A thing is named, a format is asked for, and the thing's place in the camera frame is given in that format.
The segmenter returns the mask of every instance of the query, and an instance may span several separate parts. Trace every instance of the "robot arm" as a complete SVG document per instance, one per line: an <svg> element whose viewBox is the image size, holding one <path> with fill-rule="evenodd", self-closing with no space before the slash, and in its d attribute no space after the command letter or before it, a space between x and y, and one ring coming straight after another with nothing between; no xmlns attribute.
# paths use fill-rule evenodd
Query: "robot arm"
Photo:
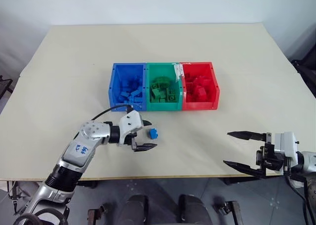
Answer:
<svg viewBox="0 0 316 225"><path fill-rule="evenodd" d="M316 211L316 153L299 152L293 132L276 134L275 144L272 144L271 133L254 133L249 131L234 131L227 133L230 136L243 140L264 141L264 146L256 154L256 165L259 169L252 169L242 163L224 161L228 166L258 178L266 178L266 169L274 170L285 175L289 186L304 200L305 206L315 224L313 213ZM304 187L304 196L297 192L295 187Z"/></svg>
<svg viewBox="0 0 316 225"><path fill-rule="evenodd" d="M107 143L129 144L134 151L149 150L156 144L138 146L135 143L137 131L150 122L143 121L137 111L123 116L118 126L111 122L100 123L94 120L84 123L76 137L68 144L57 161L53 171L41 184L28 204L25 214L35 214L46 208L54 208L61 214L67 214L66 204L71 200L75 187L92 160L96 148ZM50 219L59 224L57 218Z"/></svg>

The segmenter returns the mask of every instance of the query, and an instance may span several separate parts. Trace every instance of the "sticker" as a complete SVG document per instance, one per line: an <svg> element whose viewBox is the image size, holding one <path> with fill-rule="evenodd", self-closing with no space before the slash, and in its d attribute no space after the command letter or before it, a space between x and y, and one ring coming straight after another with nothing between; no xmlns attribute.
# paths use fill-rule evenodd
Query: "sticker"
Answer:
<svg viewBox="0 0 316 225"><path fill-rule="evenodd" d="M176 72L176 82L178 82L180 77L184 76L183 65L180 63L173 63L173 67Z"/></svg>

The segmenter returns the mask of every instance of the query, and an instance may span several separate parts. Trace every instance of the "blue bin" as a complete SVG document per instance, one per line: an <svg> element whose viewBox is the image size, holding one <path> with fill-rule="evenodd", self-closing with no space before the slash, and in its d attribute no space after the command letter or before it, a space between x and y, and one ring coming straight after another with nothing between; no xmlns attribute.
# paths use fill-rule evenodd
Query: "blue bin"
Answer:
<svg viewBox="0 0 316 225"><path fill-rule="evenodd" d="M136 111L146 111L146 63L114 63L109 87L111 107L131 104ZM124 112L126 107L113 112Z"/></svg>

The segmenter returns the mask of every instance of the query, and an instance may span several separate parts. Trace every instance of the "green bin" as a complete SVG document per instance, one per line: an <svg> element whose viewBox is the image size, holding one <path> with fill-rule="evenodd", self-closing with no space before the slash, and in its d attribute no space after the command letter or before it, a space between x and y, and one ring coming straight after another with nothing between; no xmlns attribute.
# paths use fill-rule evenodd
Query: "green bin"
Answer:
<svg viewBox="0 0 316 225"><path fill-rule="evenodd" d="M148 111L181 111L182 80L176 81L175 63L146 64L146 101Z"/></svg>

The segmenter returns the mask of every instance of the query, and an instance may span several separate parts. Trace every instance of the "red bin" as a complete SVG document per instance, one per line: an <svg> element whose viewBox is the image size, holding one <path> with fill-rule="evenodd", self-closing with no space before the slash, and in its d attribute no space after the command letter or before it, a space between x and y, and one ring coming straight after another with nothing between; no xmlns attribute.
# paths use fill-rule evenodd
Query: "red bin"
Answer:
<svg viewBox="0 0 316 225"><path fill-rule="evenodd" d="M211 62L181 62L183 103L182 110L216 110L219 86Z"/></svg>

